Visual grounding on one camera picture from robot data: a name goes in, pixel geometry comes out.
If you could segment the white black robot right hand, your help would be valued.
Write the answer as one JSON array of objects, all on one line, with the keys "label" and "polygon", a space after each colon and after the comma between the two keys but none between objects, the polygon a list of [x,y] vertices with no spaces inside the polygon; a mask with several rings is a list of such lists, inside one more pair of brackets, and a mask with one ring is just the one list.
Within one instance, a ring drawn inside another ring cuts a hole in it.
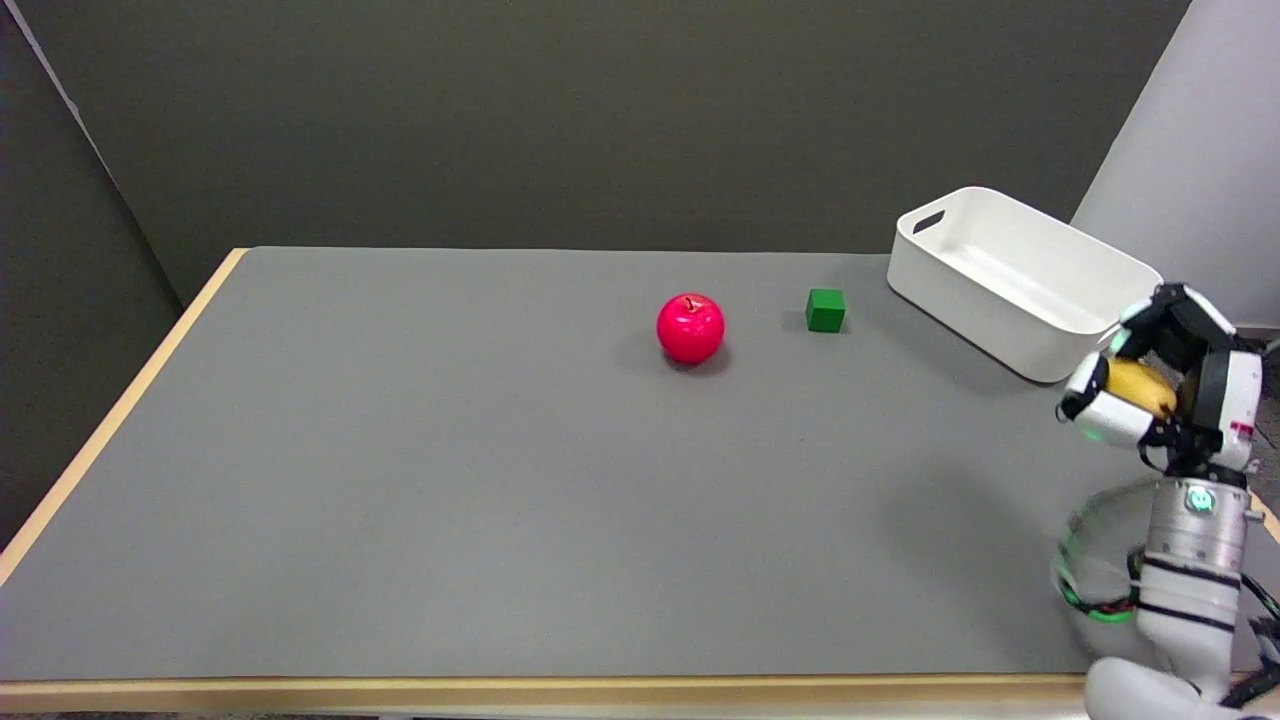
[{"label": "white black robot right hand", "polygon": [[1135,450],[1148,468],[1149,450],[1164,451],[1166,477],[1243,488],[1262,361],[1202,293],[1162,283],[1082,360],[1055,413],[1089,439]]}]

